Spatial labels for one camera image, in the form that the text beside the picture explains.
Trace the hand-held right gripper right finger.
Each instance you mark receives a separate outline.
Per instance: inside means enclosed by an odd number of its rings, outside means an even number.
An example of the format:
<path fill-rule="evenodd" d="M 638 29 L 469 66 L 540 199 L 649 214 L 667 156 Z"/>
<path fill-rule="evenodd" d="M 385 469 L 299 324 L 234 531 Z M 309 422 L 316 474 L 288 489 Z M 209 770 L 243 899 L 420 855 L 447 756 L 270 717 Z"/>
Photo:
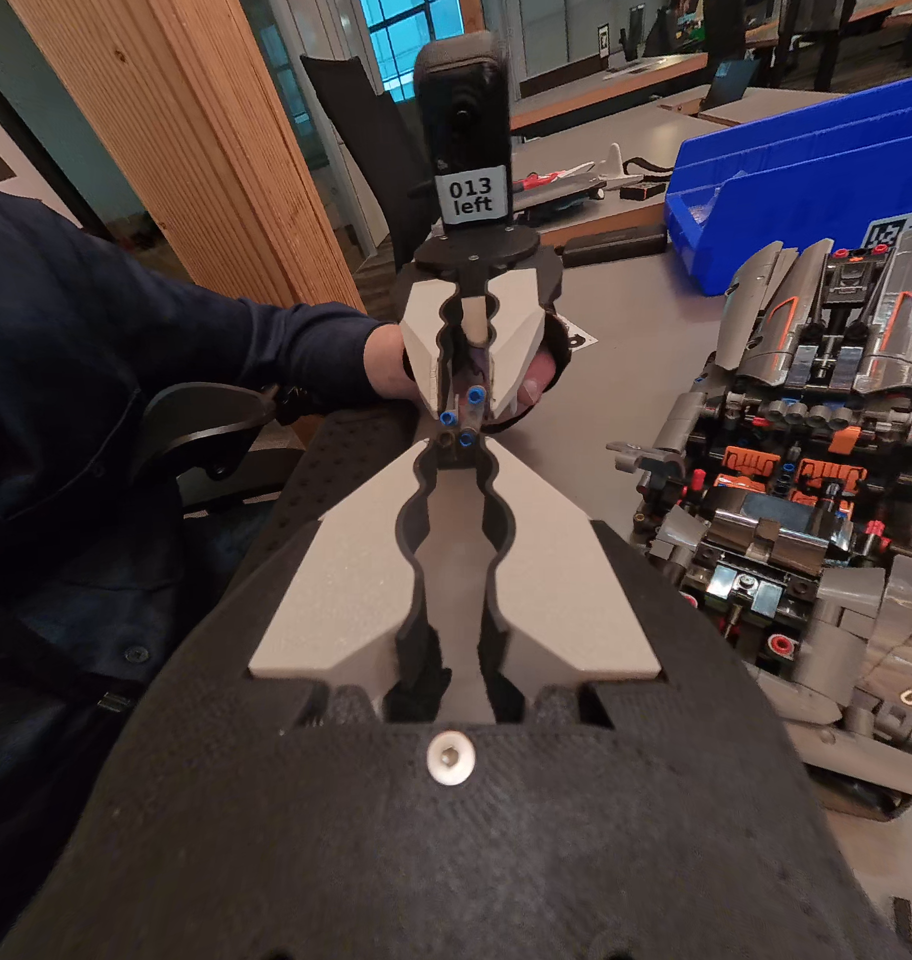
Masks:
<path fill-rule="evenodd" d="M 495 552 L 478 661 L 495 722 L 522 722 L 546 689 L 658 678 L 602 525 L 492 438 L 479 449 L 478 486 Z"/>

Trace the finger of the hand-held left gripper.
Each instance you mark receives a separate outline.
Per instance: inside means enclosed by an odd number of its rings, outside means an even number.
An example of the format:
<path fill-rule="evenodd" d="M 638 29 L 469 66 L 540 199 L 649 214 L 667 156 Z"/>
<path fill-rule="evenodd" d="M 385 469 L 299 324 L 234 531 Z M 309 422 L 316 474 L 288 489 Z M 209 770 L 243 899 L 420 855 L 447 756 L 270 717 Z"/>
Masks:
<path fill-rule="evenodd" d="M 434 418 L 445 408 L 441 394 L 440 336 L 446 321 L 442 309 L 456 292 L 456 284 L 443 279 L 414 282 L 399 324 L 414 383 Z"/>
<path fill-rule="evenodd" d="M 512 269 L 491 279 L 496 301 L 487 346 L 488 411 L 501 417 L 517 398 L 522 381 L 545 336 L 546 309 L 539 300 L 536 268 Z"/>

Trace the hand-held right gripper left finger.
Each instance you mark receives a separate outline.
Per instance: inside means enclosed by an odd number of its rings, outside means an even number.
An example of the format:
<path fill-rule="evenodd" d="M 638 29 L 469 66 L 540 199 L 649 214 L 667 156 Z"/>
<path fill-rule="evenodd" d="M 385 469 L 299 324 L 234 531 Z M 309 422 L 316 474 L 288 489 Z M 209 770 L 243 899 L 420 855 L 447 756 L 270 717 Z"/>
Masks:
<path fill-rule="evenodd" d="M 417 551 L 437 452 L 415 442 L 318 521 L 248 664 L 263 680 L 356 687 L 391 722 L 436 719 L 450 685 Z"/>

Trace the small black lego assembly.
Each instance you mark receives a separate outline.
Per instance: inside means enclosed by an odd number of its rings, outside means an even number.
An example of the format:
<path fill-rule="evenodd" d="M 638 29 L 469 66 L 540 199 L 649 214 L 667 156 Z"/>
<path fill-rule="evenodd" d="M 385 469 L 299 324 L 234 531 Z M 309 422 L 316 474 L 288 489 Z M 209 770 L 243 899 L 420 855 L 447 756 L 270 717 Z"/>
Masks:
<path fill-rule="evenodd" d="M 437 466 L 440 470 L 475 469 L 487 404 L 488 392 L 482 384 L 470 383 L 450 391 L 438 417 L 435 438 Z"/>

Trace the person's left forearm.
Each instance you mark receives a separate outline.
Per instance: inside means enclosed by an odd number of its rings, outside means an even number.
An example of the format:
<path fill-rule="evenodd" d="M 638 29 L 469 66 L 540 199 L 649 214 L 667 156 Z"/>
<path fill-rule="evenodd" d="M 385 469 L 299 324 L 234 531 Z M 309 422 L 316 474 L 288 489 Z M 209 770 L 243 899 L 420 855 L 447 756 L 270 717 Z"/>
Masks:
<path fill-rule="evenodd" d="M 0 192 L 0 322 L 68 372 L 107 351 L 147 395 L 191 380 L 305 390 L 325 409 L 380 397 L 364 350 L 380 323 L 345 304 L 230 298 L 143 267 L 37 200 Z"/>

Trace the grey lego car section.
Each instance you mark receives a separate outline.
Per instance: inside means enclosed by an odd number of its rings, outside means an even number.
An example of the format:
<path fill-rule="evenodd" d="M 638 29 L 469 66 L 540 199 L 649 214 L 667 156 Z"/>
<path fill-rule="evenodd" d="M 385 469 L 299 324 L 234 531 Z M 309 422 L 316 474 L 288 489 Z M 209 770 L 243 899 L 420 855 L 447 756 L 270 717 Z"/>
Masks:
<path fill-rule="evenodd" d="M 633 539 L 712 621 L 785 726 L 822 804 L 912 807 L 912 510 L 856 522 L 859 471 L 729 446 L 707 465 L 611 442 L 641 473 Z"/>

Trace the person's left hand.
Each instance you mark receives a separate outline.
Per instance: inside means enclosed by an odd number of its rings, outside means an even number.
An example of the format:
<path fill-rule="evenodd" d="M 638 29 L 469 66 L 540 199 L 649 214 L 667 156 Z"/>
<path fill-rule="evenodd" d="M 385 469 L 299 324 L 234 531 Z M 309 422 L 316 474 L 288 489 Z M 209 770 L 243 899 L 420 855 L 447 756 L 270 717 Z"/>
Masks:
<path fill-rule="evenodd" d="M 516 394 L 515 413 L 506 411 L 484 426 L 489 435 L 501 433 L 524 419 L 543 395 L 559 381 L 570 365 L 571 352 L 567 331 L 554 313 L 545 318 L 542 342 L 521 381 Z M 366 377 L 380 398 L 407 401 L 423 409 L 422 395 L 407 372 L 407 354 L 402 330 L 397 324 L 383 323 L 367 337 L 364 349 Z"/>

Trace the black office chair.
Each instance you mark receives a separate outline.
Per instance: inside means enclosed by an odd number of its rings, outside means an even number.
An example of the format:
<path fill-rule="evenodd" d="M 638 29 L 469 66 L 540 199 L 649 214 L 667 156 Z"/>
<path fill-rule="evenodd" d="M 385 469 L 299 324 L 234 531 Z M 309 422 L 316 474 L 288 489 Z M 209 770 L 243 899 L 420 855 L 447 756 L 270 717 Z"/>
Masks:
<path fill-rule="evenodd" d="M 389 228 L 394 268 L 409 263 L 440 219 L 430 173 L 388 93 L 377 93 L 361 60 L 300 56 L 318 102 L 376 199 Z"/>

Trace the black power bank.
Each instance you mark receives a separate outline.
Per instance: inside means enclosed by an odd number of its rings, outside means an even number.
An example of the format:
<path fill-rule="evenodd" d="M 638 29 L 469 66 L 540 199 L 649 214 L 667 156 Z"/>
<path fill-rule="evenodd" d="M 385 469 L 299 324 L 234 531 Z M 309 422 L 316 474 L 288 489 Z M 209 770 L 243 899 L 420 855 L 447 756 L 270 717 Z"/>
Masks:
<path fill-rule="evenodd" d="M 658 256 L 666 251 L 667 243 L 666 225 L 647 223 L 572 238 L 561 247 L 559 255 L 563 268 L 569 270 Z"/>

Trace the long grey case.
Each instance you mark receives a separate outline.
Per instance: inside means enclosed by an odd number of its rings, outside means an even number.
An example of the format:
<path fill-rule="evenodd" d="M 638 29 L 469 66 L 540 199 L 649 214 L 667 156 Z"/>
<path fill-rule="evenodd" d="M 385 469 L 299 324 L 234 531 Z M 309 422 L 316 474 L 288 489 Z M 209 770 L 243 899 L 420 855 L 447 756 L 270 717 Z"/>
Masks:
<path fill-rule="evenodd" d="M 519 219 L 523 215 L 534 216 L 536 210 L 547 209 L 566 203 L 605 198 L 608 180 L 594 172 L 582 172 L 559 176 L 546 183 L 524 187 L 512 194 L 512 214 Z"/>

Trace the black perforated board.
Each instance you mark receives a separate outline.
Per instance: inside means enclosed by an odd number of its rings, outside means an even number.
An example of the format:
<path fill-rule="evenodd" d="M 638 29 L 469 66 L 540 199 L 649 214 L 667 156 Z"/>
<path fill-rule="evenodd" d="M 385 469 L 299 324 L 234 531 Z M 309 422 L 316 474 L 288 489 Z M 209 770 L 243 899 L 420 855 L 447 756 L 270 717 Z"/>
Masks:
<path fill-rule="evenodd" d="M 420 415 L 408 401 L 388 401 L 326 416 L 276 501 L 266 528 L 280 549 L 413 445 Z"/>

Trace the wooden pillar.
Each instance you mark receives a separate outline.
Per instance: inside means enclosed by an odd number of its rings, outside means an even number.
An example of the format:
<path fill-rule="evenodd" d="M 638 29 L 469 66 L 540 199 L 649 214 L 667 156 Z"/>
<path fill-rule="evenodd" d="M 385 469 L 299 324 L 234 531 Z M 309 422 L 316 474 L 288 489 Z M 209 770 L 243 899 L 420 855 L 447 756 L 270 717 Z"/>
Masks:
<path fill-rule="evenodd" d="M 193 282 L 362 309 L 239 2 L 11 6 Z"/>

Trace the dark laptop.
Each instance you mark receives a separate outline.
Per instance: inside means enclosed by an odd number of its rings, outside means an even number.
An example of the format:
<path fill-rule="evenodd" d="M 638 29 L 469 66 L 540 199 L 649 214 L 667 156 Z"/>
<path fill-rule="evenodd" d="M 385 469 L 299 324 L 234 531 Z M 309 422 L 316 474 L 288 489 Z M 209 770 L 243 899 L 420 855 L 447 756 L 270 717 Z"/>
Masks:
<path fill-rule="evenodd" d="M 759 60 L 745 57 L 720 62 L 700 102 L 698 113 L 710 112 L 741 100 L 760 66 Z"/>

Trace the blue storage bin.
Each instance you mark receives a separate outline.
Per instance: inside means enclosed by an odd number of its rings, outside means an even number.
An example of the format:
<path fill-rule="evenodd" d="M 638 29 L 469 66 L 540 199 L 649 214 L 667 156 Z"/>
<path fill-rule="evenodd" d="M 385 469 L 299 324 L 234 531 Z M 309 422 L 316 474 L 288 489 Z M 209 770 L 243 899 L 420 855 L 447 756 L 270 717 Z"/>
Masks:
<path fill-rule="evenodd" d="M 664 220 L 710 297 L 773 242 L 893 242 L 912 229 L 912 78 L 686 140 Z"/>

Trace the black white marker poster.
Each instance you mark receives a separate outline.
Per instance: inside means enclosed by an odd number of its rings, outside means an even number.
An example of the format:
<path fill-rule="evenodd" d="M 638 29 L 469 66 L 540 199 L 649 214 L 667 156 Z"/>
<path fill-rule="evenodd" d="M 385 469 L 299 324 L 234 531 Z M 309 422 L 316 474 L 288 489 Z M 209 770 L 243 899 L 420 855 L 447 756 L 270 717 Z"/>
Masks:
<path fill-rule="evenodd" d="M 30 161 L 0 124 L 0 192 L 11 196 L 35 199 L 62 215 L 76 227 L 81 222 L 69 206 Z"/>

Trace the white plastic bracket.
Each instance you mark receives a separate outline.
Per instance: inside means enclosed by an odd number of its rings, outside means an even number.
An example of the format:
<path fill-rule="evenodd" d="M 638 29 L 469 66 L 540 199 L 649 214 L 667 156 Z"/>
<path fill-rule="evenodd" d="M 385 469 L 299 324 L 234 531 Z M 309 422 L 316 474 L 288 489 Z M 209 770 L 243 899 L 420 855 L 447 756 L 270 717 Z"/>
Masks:
<path fill-rule="evenodd" d="M 624 161 L 618 142 L 612 142 L 607 155 L 601 160 L 587 161 L 563 172 L 565 177 L 589 174 L 606 182 L 605 191 L 623 186 L 635 186 L 643 182 L 644 174 L 628 174 L 624 171 Z"/>

